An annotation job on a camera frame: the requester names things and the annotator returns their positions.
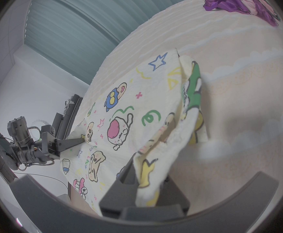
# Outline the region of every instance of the vertical blind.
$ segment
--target vertical blind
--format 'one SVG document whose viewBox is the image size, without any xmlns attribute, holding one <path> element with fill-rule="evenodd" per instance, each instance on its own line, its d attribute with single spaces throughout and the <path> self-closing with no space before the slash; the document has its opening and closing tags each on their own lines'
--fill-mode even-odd
<svg viewBox="0 0 283 233">
<path fill-rule="evenodd" d="M 90 84 L 105 57 L 139 25 L 182 0 L 32 0 L 25 44 Z"/>
</svg>

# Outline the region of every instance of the bed sheet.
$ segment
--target bed sheet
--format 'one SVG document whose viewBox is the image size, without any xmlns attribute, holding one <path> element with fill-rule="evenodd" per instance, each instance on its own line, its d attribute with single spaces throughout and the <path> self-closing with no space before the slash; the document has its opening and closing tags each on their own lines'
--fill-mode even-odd
<svg viewBox="0 0 283 233">
<path fill-rule="evenodd" d="M 125 38 L 94 77 L 73 128 L 108 86 L 151 56 L 177 48 L 199 63 L 201 108 L 209 141 L 187 146 L 170 176 L 190 200 L 189 214 L 209 208 L 257 171 L 280 180 L 266 213 L 283 194 L 283 22 L 205 11 L 184 0 Z"/>
</svg>

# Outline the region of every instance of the blanket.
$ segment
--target blanket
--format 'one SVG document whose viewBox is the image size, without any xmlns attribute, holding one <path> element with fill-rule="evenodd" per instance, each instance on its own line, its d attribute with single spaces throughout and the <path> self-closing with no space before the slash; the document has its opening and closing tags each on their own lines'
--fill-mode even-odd
<svg viewBox="0 0 283 233">
<path fill-rule="evenodd" d="M 61 153 L 67 180 L 101 215 L 99 201 L 133 154 L 137 206 L 155 206 L 160 185 L 187 144 L 206 141 L 198 64 L 172 49 L 138 65 L 101 94 Z"/>
</svg>

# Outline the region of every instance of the blue star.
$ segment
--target blue star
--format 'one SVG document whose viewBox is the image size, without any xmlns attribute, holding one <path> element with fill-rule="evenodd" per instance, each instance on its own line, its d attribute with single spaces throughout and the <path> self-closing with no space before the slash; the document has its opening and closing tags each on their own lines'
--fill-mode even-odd
<svg viewBox="0 0 283 233">
<path fill-rule="evenodd" d="M 166 64 L 166 62 L 164 61 L 164 58 L 166 57 L 166 55 L 167 55 L 167 52 L 163 56 L 158 55 L 158 57 L 154 61 L 151 61 L 150 63 L 148 63 L 148 65 L 153 66 L 153 71 L 155 71 L 155 69 L 157 69 L 158 67 Z"/>
</svg>

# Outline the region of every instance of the purple satin fabric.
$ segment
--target purple satin fabric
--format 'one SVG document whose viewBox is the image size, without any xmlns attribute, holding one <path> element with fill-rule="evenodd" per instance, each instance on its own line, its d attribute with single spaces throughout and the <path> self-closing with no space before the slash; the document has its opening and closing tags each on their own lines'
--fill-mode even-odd
<svg viewBox="0 0 283 233">
<path fill-rule="evenodd" d="M 268 10 L 259 0 L 253 0 L 257 10 L 257 16 L 267 21 L 272 26 L 278 26 L 276 20 L 268 13 Z M 215 8 L 227 10 L 228 12 L 239 12 L 242 14 L 250 14 L 249 9 L 242 3 L 241 0 L 205 0 L 203 5 L 206 11 L 211 11 Z"/>
</svg>

